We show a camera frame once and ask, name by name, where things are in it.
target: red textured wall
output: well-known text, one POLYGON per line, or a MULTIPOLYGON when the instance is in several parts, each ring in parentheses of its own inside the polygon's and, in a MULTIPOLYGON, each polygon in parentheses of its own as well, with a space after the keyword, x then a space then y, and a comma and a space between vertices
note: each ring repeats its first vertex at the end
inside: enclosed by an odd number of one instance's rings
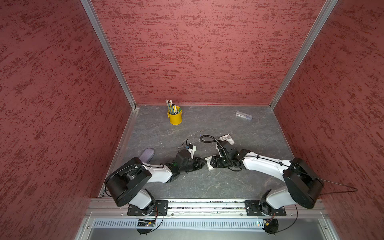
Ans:
POLYGON ((135 100, 269 104, 324 0, 93 0, 135 100))
POLYGON ((384 239, 383 12, 339 0, 275 108, 295 156, 359 189, 323 196, 344 240, 384 239))
POLYGON ((79 0, 0 3, 0 239, 72 240, 129 104, 79 0))

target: marble-patterned surface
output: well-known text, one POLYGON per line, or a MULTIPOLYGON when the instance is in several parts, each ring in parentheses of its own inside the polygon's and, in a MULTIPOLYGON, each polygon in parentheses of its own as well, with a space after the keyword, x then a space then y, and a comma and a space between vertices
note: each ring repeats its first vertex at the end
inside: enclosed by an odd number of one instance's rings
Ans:
MULTIPOLYGON (((235 147, 280 159, 292 159, 278 122, 269 107, 184 106, 183 122, 169 123, 165 106, 141 106, 129 140, 123 162, 140 156, 145 148, 153 148, 152 164, 171 161, 181 143, 188 139, 197 147, 195 156, 207 157, 217 153, 214 143, 202 143, 203 134, 220 137, 230 134, 235 147), (236 111, 253 116, 251 121, 235 116, 236 111)), ((251 198, 258 199, 267 189, 282 186, 282 181, 264 173, 207 167, 171 183, 148 183, 145 188, 156 198, 251 198)))

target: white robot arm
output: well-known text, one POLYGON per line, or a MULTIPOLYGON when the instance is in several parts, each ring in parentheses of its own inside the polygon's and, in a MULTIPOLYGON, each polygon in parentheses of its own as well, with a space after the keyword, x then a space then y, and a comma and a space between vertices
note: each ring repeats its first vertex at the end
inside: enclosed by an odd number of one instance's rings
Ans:
MULTIPOLYGON (((262 215, 272 216, 276 209, 285 205, 299 204, 311 209, 319 196, 324 183, 312 169, 299 158, 280 160, 265 157, 246 149, 237 151, 228 141, 220 141, 209 135, 201 136, 202 142, 216 142, 218 156, 213 156, 210 164, 213 168, 229 168, 232 171, 255 170, 271 175, 285 183, 284 187, 268 190, 254 211, 262 215)), ((142 190, 147 182, 171 182, 180 173, 188 173, 201 169, 207 162, 199 157, 193 158, 195 146, 179 151, 173 162, 163 165, 150 165, 141 162, 137 157, 121 166, 105 179, 116 205, 121 207, 132 204, 141 209, 144 215, 151 213, 154 198, 147 190, 142 190)))
POLYGON ((232 171, 255 170, 278 178, 285 183, 284 187, 268 190, 263 195, 257 209, 255 209, 263 215, 271 216, 276 209, 291 204, 299 204, 311 209, 324 186, 323 181, 300 158, 294 158, 291 161, 280 160, 265 157, 246 149, 237 151, 228 141, 220 141, 210 135, 203 135, 200 140, 217 143, 219 155, 212 156, 210 163, 208 163, 213 168, 227 167, 232 171), (205 137, 213 140, 206 141, 204 140, 205 137))
POLYGON ((163 165, 143 163, 134 157, 111 173, 105 179, 111 197, 118 207, 126 204, 137 206, 143 215, 153 211, 155 200, 153 196, 142 188, 147 182, 171 182, 180 174, 202 169, 206 160, 194 158, 196 147, 189 144, 188 150, 179 151, 172 162, 163 165))

